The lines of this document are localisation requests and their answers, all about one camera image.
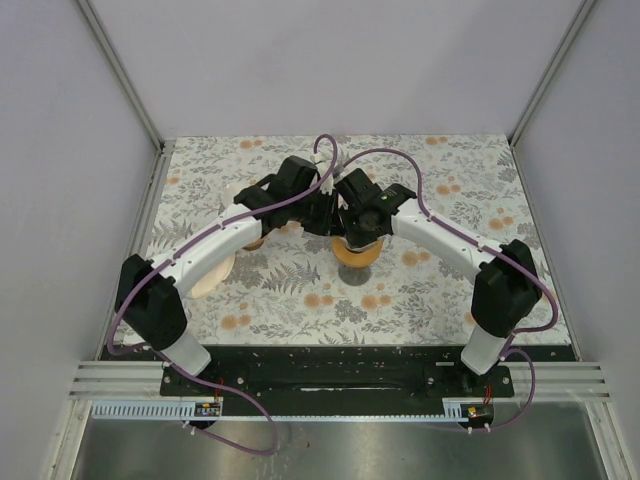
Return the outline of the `grey glass carafe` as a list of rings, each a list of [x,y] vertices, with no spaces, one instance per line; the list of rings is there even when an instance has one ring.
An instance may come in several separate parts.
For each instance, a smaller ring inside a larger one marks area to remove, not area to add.
[[[352,267],[348,265],[340,265],[338,268],[338,276],[342,282],[348,286],[361,286],[366,284],[371,278],[371,267]]]

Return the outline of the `orange coffee filter pack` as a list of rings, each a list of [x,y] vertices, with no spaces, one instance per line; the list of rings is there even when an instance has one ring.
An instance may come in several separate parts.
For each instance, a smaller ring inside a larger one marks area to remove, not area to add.
[[[234,263],[235,255],[232,254],[203,276],[189,291],[188,297],[198,299],[211,294],[220,283],[228,278]]]

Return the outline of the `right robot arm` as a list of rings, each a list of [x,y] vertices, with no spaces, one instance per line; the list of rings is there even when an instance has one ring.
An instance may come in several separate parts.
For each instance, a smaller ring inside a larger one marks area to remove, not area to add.
[[[462,393],[480,394],[516,325],[542,297],[529,247],[519,240],[501,244],[429,216],[412,190],[400,184],[381,189],[360,169],[341,176],[335,188],[342,199],[343,232],[332,241],[339,262],[368,267],[379,257],[382,239],[395,236],[426,249],[473,284],[476,326],[461,354],[465,365],[454,374]]]

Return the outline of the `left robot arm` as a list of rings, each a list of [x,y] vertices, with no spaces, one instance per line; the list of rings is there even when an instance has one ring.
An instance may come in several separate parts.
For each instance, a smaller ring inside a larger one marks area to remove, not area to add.
[[[153,350],[178,366],[182,383],[205,395],[217,382],[211,355],[187,329],[182,300],[235,253],[291,220],[300,223],[331,208],[336,162],[314,154],[286,158],[275,174],[240,190],[209,225],[177,246],[121,267],[116,322],[125,321]]]

